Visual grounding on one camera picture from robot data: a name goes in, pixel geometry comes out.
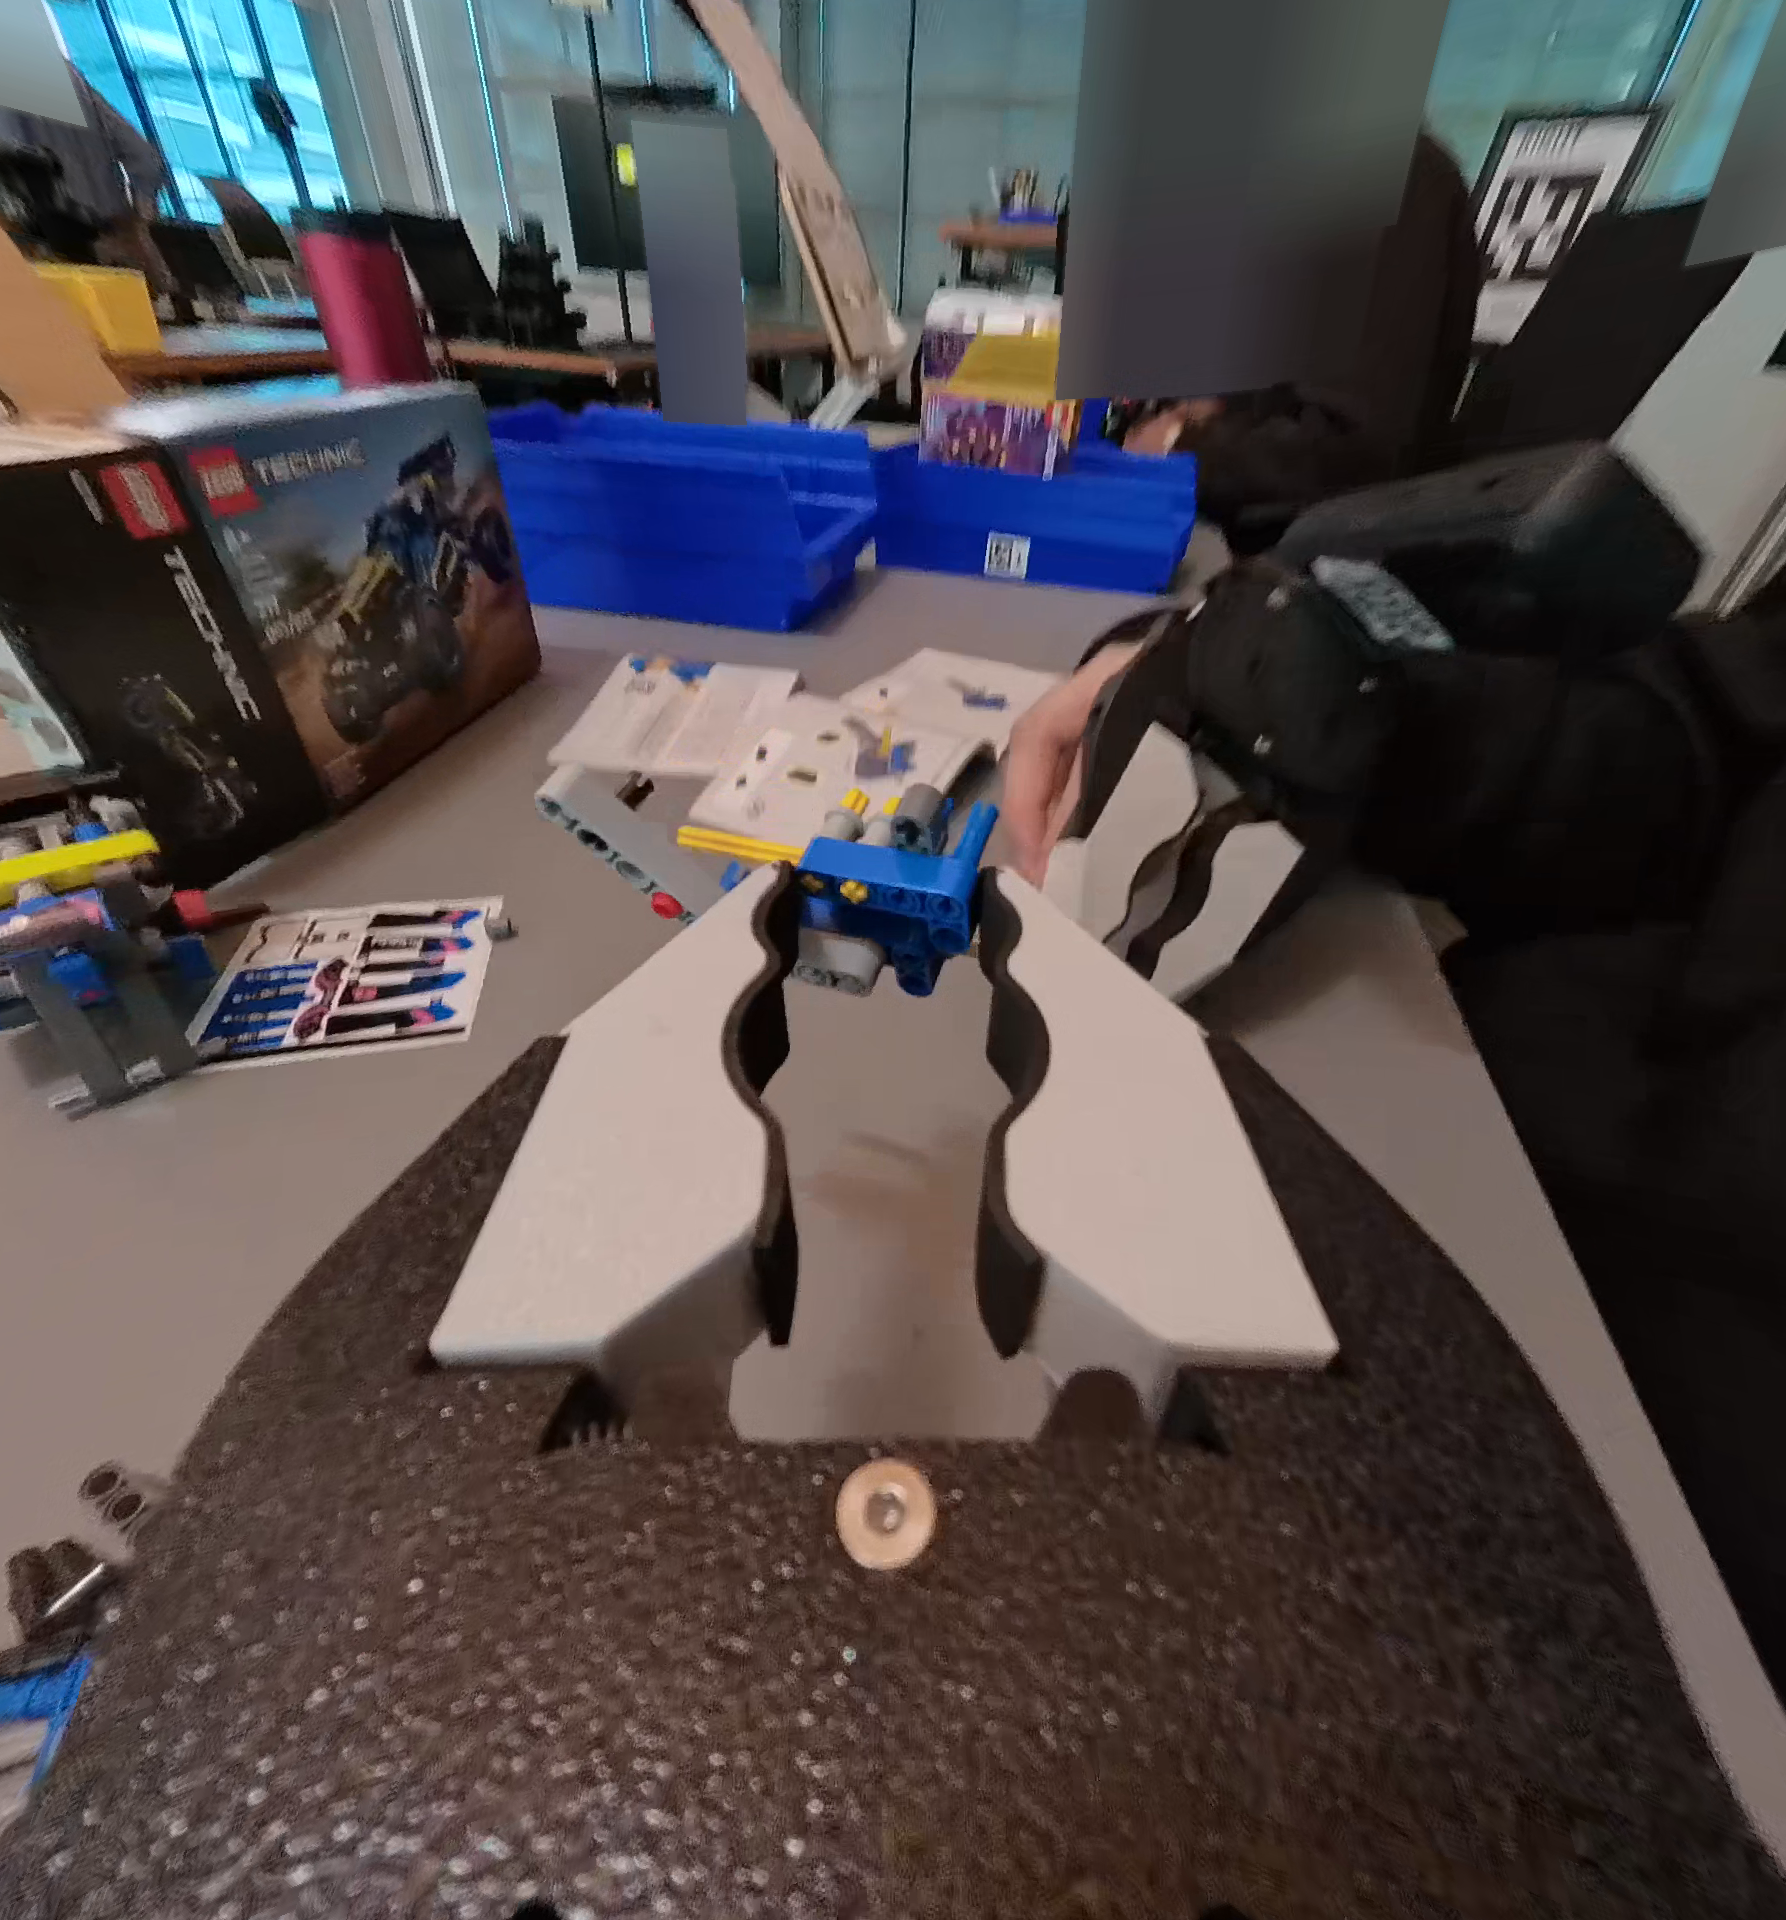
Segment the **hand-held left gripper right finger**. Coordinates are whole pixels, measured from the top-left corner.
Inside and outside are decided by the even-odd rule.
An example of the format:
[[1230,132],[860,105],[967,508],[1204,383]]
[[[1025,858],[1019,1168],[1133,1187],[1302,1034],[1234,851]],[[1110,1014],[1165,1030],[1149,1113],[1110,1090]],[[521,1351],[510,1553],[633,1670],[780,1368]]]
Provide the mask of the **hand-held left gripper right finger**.
[[1159,1420],[1187,1370],[1328,1370],[1340,1335],[1208,1034],[1022,875],[983,873],[977,1301],[1053,1386],[1124,1379]]

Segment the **loose lego pieces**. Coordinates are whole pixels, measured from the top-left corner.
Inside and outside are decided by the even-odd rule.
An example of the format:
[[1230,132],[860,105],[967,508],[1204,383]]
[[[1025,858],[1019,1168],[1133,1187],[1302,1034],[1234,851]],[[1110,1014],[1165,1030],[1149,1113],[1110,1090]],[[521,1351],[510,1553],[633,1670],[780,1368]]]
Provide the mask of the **loose lego pieces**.
[[8,1564],[16,1636],[0,1646],[0,1846],[67,1740],[92,1636],[168,1495],[168,1478],[107,1460],[77,1489],[89,1539],[61,1536]]

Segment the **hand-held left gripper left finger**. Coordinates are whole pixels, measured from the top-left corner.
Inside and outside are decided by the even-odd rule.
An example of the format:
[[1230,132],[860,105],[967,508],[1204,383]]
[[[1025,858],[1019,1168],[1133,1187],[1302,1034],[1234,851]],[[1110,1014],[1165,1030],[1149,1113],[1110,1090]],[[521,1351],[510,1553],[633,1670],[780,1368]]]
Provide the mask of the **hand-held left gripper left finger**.
[[435,1365],[573,1365],[632,1409],[654,1375],[789,1345],[798,1225],[765,1095],[798,919],[797,873],[760,866],[570,1022]]

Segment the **wooden desk with pen cups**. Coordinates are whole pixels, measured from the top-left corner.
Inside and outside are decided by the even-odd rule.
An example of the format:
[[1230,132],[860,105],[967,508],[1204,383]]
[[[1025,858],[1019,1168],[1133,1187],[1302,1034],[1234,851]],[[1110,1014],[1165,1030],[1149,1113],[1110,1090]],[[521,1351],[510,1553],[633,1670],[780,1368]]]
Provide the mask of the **wooden desk with pen cups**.
[[947,287],[1055,294],[1067,287],[1067,187],[1038,168],[992,168],[988,206],[937,227],[950,254]]

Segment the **leaning cardboard sign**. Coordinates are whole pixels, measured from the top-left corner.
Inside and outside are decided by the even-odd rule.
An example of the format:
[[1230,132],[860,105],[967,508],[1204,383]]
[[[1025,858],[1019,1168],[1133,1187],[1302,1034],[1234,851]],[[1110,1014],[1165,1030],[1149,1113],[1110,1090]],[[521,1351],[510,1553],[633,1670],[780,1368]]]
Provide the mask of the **leaning cardboard sign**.
[[911,367],[917,339],[898,320],[864,244],[855,203],[742,2],[676,2],[732,75],[775,152],[778,192],[832,348],[835,386],[816,423],[838,427]]

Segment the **blue and grey lego assembly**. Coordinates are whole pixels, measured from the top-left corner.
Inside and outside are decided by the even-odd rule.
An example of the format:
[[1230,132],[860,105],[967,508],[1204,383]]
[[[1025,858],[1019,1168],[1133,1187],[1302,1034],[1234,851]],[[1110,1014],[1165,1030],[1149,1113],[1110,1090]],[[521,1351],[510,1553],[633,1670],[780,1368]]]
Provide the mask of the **blue and grey lego assembly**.
[[832,995],[869,997],[890,975],[929,997],[947,961],[978,940],[983,870],[1002,822],[992,803],[959,806],[917,782],[891,803],[848,793],[805,851],[732,835],[668,830],[642,817],[640,773],[554,770],[535,795],[668,926],[693,926],[750,875],[787,866],[798,918],[791,975]]

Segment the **small blue storage bin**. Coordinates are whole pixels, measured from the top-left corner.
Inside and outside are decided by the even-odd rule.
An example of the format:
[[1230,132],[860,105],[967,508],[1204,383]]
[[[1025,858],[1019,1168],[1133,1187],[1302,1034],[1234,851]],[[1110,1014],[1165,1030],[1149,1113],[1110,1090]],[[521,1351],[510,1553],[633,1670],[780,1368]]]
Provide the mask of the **small blue storage bin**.
[[1051,479],[874,451],[876,559],[1002,583],[1159,597],[1198,510],[1191,454],[1085,440]]

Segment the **large blue storage bin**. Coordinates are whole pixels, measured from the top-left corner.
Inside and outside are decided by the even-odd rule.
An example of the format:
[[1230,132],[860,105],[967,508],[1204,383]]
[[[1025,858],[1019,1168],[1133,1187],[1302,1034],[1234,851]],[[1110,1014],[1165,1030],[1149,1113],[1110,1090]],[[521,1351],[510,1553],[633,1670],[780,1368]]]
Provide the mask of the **large blue storage bin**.
[[868,436],[547,400],[491,412],[530,606],[791,634],[874,542]]

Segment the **lego instruction booklet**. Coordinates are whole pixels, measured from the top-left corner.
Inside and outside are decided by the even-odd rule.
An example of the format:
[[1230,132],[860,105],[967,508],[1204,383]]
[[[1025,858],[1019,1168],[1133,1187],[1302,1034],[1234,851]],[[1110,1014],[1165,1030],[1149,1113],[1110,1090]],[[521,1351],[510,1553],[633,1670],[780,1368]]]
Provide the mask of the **lego instruction booklet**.
[[1055,674],[921,648],[841,695],[797,694],[747,733],[676,841],[742,861],[798,858],[838,806],[891,817],[911,787],[978,795],[1017,719]]

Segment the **maroon tumbler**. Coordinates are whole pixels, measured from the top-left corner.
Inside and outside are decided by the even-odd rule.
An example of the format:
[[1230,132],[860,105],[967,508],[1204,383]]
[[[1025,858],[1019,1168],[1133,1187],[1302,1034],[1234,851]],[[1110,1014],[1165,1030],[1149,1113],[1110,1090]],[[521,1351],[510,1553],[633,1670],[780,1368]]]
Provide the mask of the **maroon tumbler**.
[[439,383],[389,218],[300,206],[289,227],[338,386],[381,391]]

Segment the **yellow storage bin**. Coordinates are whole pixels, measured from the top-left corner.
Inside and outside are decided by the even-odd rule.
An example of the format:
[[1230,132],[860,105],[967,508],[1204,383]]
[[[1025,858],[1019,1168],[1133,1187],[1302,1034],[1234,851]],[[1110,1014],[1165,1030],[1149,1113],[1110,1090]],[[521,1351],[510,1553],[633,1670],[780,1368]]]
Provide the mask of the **yellow storage bin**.
[[137,271],[34,262],[34,273],[72,307],[108,356],[161,351],[157,293]]

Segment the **black lego truck box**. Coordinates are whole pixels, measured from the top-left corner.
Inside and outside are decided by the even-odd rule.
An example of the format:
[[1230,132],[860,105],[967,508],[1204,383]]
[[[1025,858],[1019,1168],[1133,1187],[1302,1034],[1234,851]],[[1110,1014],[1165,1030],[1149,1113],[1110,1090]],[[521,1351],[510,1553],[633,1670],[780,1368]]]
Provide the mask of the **black lego truck box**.
[[0,719],[182,886],[320,830],[542,670],[473,386],[0,423]]

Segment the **partly built lego chassis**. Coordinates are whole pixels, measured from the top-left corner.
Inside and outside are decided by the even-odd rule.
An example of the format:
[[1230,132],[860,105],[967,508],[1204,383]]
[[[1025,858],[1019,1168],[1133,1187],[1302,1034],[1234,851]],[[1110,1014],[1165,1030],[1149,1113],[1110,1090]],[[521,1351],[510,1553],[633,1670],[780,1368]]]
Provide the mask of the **partly built lego chassis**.
[[263,914],[178,889],[137,806],[96,781],[0,806],[0,1034],[40,1034],[76,1118],[175,1084],[224,1052],[189,1038],[221,979],[208,940]]

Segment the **person's right hand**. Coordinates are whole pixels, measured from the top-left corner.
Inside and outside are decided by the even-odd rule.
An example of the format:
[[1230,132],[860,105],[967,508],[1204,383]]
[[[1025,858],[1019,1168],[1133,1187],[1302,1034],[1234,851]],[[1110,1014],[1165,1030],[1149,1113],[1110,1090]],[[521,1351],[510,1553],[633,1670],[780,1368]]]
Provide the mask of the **person's right hand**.
[[1085,781],[1085,735],[1099,694],[1138,659],[1133,641],[1099,647],[1014,725],[1002,782],[1002,838],[1014,873],[1045,886]]

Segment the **printed feedback leaflet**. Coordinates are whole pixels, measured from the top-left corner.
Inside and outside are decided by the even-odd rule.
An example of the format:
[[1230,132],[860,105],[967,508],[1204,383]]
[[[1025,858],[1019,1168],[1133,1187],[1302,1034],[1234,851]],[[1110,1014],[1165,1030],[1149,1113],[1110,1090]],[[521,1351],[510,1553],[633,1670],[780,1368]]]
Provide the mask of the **printed feedback leaflet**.
[[712,781],[801,691],[789,669],[625,657],[547,765]]

